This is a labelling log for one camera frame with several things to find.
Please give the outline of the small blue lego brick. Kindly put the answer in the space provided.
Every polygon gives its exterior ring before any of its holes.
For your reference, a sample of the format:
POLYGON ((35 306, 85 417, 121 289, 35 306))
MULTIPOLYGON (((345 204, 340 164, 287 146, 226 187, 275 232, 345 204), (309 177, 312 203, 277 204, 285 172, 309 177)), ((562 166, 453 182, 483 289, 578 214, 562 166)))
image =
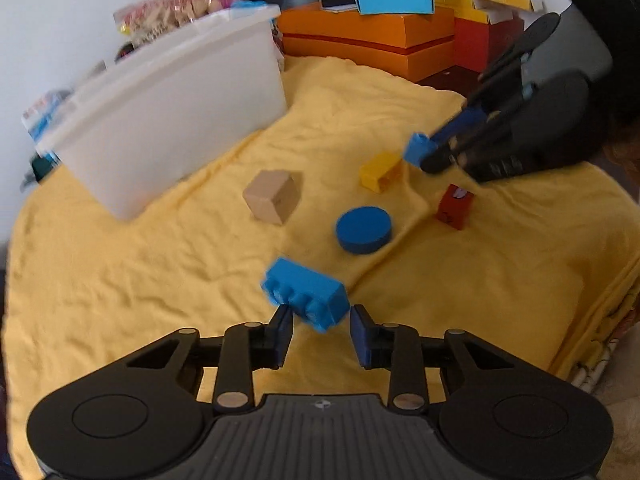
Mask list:
POLYGON ((422 160, 431 156, 438 148, 436 142, 422 132, 414 132, 405 147, 402 159, 409 165, 420 168, 422 160))

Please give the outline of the red lego brick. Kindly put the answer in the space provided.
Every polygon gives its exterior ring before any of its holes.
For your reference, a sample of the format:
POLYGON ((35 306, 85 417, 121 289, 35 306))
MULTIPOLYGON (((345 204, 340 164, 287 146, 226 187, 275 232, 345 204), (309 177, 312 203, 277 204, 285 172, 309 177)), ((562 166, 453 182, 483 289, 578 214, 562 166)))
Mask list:
POLYGON ((468 220, 475 195, 455 184, 448 185, 438 204, 435 218, 447 226, 461 231, 468 220))

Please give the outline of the yellow lego brick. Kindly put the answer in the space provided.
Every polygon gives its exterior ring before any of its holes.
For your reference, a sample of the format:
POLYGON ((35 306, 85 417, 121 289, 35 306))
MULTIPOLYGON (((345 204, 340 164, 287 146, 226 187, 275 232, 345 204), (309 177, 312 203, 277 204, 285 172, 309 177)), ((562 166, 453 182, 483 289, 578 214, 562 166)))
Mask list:
POLYGON ((375 193, 383 193, 402 177, 404 160, 399 152, 382 152, 368 160, 359 169, 359 183, 375 193))

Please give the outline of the red yellow box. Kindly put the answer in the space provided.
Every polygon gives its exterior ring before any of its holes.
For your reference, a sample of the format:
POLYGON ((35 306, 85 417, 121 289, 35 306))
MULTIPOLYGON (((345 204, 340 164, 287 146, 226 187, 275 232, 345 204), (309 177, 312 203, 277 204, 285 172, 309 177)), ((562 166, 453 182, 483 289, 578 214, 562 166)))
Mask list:
POLYGON ((482 72, 515 39, 525 25, 521 12, 544 12, 541 0, 435 0, 454 11, 454 65, 482 72))

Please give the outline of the orange box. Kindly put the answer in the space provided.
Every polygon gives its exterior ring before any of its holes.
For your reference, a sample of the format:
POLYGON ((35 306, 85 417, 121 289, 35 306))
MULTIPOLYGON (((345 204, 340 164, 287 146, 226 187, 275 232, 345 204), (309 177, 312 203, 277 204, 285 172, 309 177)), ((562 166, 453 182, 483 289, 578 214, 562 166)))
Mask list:
POLYGON ((362 15, 330 12, 317 3, 277 19, 284 53, 332 56, 420 82, 454 65, 454 11, 362 15))

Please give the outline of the blue round disc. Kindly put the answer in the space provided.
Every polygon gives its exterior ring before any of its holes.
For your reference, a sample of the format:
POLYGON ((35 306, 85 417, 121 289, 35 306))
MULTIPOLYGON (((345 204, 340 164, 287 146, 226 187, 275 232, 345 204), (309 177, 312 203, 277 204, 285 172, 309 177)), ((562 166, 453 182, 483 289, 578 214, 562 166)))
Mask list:
POLYGON ((375 206, 346 211, 335 225, 338 244, 355 255, 377 252, 390 242, 392 233, 392 218, 386 210, 375 206))

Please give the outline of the wooden cube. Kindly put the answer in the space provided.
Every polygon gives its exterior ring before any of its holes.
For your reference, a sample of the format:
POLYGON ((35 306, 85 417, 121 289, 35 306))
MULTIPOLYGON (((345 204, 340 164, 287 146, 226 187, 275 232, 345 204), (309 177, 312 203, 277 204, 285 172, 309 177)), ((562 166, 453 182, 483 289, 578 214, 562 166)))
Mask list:
POLYGON ((257 220, 283 226, 297 207, 300 192, 292 172, 262 170, 242 196, 257 220))

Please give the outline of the white plastic bin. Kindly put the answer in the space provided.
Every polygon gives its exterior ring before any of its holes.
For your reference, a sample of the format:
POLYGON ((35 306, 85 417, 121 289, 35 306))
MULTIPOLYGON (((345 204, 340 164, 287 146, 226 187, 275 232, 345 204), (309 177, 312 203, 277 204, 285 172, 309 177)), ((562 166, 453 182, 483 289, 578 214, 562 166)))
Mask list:
POLYGON ((274 4, 231 8, 135 50, 76 89, 38 138, 114 217, 286 112, 274 4))

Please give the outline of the bag of wooden pieces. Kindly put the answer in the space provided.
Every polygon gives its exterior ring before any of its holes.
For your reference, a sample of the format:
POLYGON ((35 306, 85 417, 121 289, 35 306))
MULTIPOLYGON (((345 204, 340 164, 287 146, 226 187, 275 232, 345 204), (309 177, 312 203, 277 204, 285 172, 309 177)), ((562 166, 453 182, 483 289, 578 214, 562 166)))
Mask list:
POLYGON ((130 44, 140 47, 229 6, 231 0, 144 0, 116 11, 113 18, 130 44))

